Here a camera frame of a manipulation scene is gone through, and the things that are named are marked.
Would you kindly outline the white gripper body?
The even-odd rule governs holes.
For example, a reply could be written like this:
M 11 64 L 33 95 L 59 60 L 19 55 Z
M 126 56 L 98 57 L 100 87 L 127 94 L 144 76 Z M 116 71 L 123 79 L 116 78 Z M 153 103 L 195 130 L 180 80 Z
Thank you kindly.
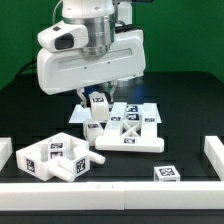
M 38 82 L 48 95 L 142 76 L 145 67 L 142 30 L 117 34 L 103 56 L 84 57 L 80 50 L 51 53 L 41 49 L 37 57 Z

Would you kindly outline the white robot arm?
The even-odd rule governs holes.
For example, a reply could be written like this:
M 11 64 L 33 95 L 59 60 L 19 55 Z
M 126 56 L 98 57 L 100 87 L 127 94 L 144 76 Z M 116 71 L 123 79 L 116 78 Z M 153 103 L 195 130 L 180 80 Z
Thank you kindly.
M 143 74 L 143 31 L 133 29 L 130 11 L 116 17 L 123 0 L 62 0 L 62 20 L 38 34 L 37 73 L 51 95 Z

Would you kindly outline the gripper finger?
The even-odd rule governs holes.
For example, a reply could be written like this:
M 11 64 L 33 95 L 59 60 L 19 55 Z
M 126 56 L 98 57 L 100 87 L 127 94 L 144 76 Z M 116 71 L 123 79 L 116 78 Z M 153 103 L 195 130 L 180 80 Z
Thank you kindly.
M 111 81 L 107 83 L 106 92 L 109 94 L 110 102 L 114 101 L 114 92 L 116 90 L 117 83 L 115 81 Z
M 79 96 L 81 100 L 81 105 L 84 108 L 87 108 L 90 106 L 90 100 L 85 96 L 85 89 L 84 88 L 78 88 L 76 90 L 77 95 Z

